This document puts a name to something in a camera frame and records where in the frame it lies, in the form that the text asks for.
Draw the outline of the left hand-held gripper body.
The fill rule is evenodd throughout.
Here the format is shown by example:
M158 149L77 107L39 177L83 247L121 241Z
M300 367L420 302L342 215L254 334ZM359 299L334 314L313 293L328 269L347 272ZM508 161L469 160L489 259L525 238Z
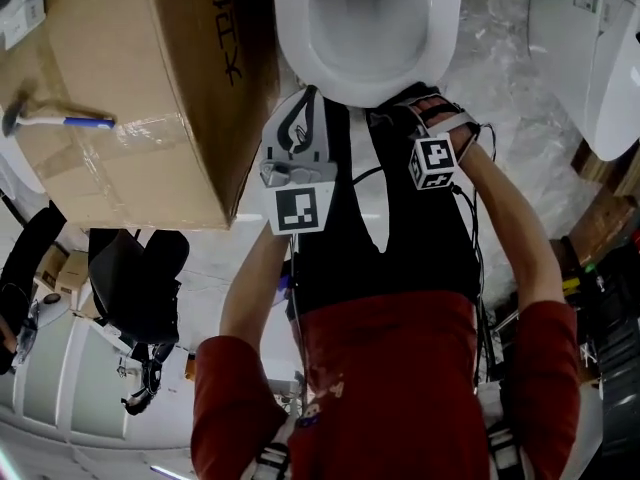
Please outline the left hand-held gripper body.
M324 230L337 177L335 162L264 160L259 168L263 200L274 235Z

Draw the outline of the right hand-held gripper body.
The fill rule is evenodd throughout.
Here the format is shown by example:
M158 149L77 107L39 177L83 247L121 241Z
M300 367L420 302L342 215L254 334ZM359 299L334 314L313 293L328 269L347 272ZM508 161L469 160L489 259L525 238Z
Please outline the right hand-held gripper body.
M449 104L420 114L415 104L433 96ZM408 109L417 118L415 131L410 135L414 146L409 163L416 189L444 188L451 183L460 161L477 141L481 126L466 110L442 95L410 100Z

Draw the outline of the person's left forearm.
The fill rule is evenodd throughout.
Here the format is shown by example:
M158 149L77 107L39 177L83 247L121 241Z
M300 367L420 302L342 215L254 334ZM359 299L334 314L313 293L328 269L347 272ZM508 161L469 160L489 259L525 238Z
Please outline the person's left forearm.
M240 339L260 352L264 329L279 285L289 238L266 224L226 295L219 334Z

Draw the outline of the person's right forearm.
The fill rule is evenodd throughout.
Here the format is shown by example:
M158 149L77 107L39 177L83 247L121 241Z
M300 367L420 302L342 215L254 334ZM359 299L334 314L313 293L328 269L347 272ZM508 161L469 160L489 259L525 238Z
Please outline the person's right forearm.
M460 166L480 196L511 266L518 310L543 302L563 304L561 269L529 202L478 144L469 147Z

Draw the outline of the white egg-shaped smart toilet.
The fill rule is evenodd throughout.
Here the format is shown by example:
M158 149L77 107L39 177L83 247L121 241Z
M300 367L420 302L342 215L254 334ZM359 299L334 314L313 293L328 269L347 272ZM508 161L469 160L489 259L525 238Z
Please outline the white egg-shaped smart toilet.
M599 159L640 140L640 0L530 0L528 49Z

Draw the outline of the white blue toilet brush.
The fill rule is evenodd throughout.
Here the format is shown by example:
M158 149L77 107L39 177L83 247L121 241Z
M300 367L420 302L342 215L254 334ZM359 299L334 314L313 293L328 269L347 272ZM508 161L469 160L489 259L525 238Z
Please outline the white blue toilet brush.
M52 99L36 99L26 91L19 92L13 100L0 109L0 129L9 137L20 128L28 126L66 126L112 130L116 126L113 117L96 111L85 110Z

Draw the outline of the person's black trousers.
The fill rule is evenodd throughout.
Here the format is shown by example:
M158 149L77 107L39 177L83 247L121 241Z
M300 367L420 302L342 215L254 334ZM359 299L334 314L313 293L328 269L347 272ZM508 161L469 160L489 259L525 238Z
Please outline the person's black trousers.
M326 101L336 187L324 230L299 239L289 319L334 304L418 291L450 291L476 301L479 263L455 195L448 187L417 190L409 171L417 118L408 103L427 95L441 94L417 83L366 112L386 181L389 237L384 251L372 241L357 201L349 112Z

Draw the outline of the large cardboard box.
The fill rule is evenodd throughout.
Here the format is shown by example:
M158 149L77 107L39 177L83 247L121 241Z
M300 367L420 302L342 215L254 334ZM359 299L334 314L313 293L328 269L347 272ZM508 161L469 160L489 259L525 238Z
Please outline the large cardboard box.
M226 229L279 94L273 0L45 0L0 54L0 106L111 117L23 126L47 195L81 227Z

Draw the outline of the wooden step platform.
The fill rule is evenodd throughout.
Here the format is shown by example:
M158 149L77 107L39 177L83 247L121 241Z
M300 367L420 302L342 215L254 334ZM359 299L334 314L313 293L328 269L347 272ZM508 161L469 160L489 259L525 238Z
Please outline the wooden step platform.
M570 233L551 242L563 273L601 260L640 227L640 141L613 161L602 161L582 141L571 166L599 188Z

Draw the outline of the black office chair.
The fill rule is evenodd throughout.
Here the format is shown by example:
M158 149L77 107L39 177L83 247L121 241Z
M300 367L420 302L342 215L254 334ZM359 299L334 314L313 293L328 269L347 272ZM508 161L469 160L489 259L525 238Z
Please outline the black office chair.
M137 343L179 341L177 280L190 245L179 231L156 230L141 245L126 229L89 231L89 279L100 314Z

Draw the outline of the person's red shirt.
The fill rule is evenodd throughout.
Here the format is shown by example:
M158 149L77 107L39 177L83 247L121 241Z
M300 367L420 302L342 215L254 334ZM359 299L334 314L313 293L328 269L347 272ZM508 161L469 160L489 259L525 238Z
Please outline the person's red shirt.
M288 441L292 480L489 480L473 388L470 302L413 292L305 314L314 399ZM545 301L522 314L505 419L535 480L558 480L579 418L576 315ZM200 480L240 480L286 420L256 350L218 336L196 355L191 456Z

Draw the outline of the open cardboard box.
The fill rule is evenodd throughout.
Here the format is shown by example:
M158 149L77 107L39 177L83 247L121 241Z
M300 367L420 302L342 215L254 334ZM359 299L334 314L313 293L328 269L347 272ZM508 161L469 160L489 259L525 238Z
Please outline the open cardboard box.
M70 309L77 311L82 288L88 279L89 255L84 251L72 251L58 273L55 291L70 299Z

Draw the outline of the black metal table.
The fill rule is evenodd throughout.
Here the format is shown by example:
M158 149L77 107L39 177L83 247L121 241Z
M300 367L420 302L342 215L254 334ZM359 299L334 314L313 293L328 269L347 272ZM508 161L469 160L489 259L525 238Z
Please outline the black metal table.
M567 237L561 251L565 298L578 315L578 378L594 385L617 335L640 320L640 228L598 262L580 261Z

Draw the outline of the small cardboard box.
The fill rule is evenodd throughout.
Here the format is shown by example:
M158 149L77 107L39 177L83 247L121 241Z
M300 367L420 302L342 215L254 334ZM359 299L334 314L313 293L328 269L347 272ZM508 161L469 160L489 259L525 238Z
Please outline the small cardboard box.
M34 282L40 287L54 291L58 275L66 261L65 252L56 244L51 245L36 269Z

